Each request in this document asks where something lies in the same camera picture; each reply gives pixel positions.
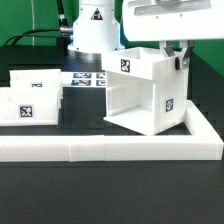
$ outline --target open box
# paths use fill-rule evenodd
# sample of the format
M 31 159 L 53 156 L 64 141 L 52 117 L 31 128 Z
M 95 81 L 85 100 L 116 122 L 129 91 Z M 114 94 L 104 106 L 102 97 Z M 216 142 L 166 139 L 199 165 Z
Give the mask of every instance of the open box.
M 188 69 L 176 70 L 175 59 L 140 47 L 105 53 L 105 120 L 145 135 L 183 122 Z
M 0 126 L 57 124 L 59 88 L 0 88 Z
M 59 97 L 61 99 L 63 98 L 63 87 L 60 69 L 11 70 L 10 86 L 12 88 L 59 88 Z

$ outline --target table surface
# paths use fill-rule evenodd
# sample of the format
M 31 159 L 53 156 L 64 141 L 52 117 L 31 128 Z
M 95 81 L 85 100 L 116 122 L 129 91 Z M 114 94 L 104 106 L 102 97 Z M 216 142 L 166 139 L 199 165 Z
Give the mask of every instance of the table surface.
M 189 97 L 205 110 L 205 114 L 211 118 L 211 123 L 213 122 L 222 137 L 224 127 L 222 116 L 216 112 L 217 110 L 209 109 L 210 101 L 213 100 L 216 105 L 214 99 L 217 98 L 218 101 L 219 95 L 212 92 L 214 94 L 210 100 L 206 91 L 210 91 L 211 94 L 212 90 L 204 90 L 203 93 L 203 85 L 206 85 L 206 82 L 219 82 L 217 85 L 222 88 L 223 83 L 220 82 L 221 78 L 214 74 L 215 71 L 206 67 L 208 65 L 203 64 L 200 58 L 194 56 L 193 59 L 196 63 L 192 61 L 191 73 L 197 73 L 201 71 L 202 66 L 205 66 L 203 77 L 208 80 L 204 80 L 202 86 L 197 87 L 202 76 L 200 73 L 197 73 L 196 77 L 192 76 Z M 74 60 L 64 56 L 62 50 L 51 47 L 2 47 L 0 60 L 1 86 L 8 85 L 10 69 L 61 68 L 62 71 L 91 72 L 100 71 L 101 67 L 100 63 Z M 71 96 L 74 91 L 77 90 L 68 88 L 65 94 Z M 79 94 L 83 96 L 85 89 L 80 91 Z M 99 91 L 103 101 L 103 94 L 100 93 L 102 89 L 94 91 Z M 64 107 L 67 103 L 69 105 L 70 101 L 64 102 Z M 55 135 L 61 134 L 61 130 L 63 132 L 67 130 L 65 134 L 88 135 L 95 130 L 99 133 L 105 132 L 105 123 L 100 124 L 102 127 L 95 127 L 98 122 L 92 124 L 87 122 L 86 128 L 78 132 L 80 123 L 73 122 L 69 114 L 62 115 L 61 119 L 64 128 L 59 127 L 55 131 L 52 127 L 47 127 L 45 132 L 52 131 Z M 106 127 L 109 135 L 137 134 L 115 126 Z M 36 133 L 44 130 L 41 128 L 36 130 Z M 165 134 L 180 131 L 186 132 L 185 128 L 180 126 Z M 23 135 L 26 131 L 0 128 L 0 135 L 5 134 Z M 0 222 L 3 224 L 222 224 L 224 163 L 223 161 L 1 163 L 0 199 Z

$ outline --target qr-like marker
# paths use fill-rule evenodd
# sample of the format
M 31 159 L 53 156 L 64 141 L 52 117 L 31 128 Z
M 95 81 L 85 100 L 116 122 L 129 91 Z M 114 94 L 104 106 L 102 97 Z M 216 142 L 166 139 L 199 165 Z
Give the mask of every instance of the qr-like marker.
M 43 87 L 43 83 L 31 83 L 31 87 Z
M 166 101 L 166 112 L 173 110 L 173 99 Z
M 32 118 L 33 106 L 19 106 L 20 118 Z
M 121 71 L 130 72 L 131 64 L 129 60 L 121 59 Z

